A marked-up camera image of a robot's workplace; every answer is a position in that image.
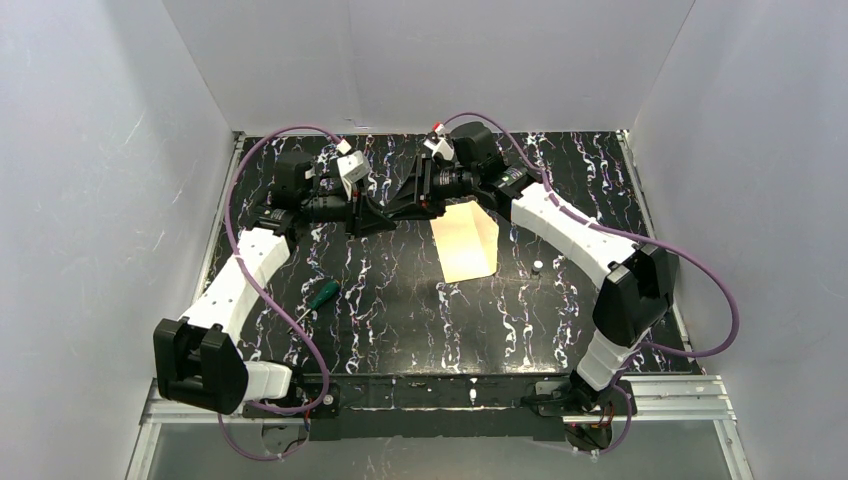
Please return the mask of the cream envelope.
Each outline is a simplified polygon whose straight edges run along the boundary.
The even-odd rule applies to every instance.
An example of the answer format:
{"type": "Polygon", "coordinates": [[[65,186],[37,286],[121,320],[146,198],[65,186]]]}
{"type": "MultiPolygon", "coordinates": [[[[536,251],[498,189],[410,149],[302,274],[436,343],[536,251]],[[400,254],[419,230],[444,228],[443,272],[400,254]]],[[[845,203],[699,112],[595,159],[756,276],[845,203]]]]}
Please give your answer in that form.
{"type": "Polygon", "coordinates": [[[496,273],[499,227],[476,202],[449,205],[430,226],[446,283],[496,273]]]}

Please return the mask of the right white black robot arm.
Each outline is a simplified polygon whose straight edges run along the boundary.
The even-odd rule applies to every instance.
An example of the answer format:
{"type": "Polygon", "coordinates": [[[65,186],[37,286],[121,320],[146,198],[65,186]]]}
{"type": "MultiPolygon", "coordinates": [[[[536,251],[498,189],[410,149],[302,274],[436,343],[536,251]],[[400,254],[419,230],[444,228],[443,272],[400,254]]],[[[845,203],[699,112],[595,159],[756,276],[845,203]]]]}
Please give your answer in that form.
{"type": "Polygon", "coordinates": [[[395,220],[432,220],[445,213],[447,200],[472,196],[575,263],[599,289],[592,312],[595,331],[561,392],[572,402],[597,400],[671,309],[678,256],[601,231],[546,187],[538,168],[508,162],[494,133],[479,121],[452,131],[437,124],[423,146],[386,214],[395,220]]]}

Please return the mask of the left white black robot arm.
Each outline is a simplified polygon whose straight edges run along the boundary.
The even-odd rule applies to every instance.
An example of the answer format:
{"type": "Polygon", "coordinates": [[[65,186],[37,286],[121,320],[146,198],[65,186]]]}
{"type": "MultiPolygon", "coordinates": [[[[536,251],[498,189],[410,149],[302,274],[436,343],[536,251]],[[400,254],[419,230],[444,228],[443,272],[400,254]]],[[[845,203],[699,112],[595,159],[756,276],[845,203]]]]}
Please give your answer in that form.
{"type": "Polygon", "coordinates": [[[395,227],[366,193],[371,166],[363,153],[352,150],[336,165],[323,175],[306,152],[287,152],[278,159],[274,182],[238,235],[239,252],[179,319],[163,319],[154,330],[162,397],[230,414],[245,402],[287,396],[292,367],[246,361],[237,348],[259,289],[288,260],[312,224],[341,222],[354,237],[395,227]]]}

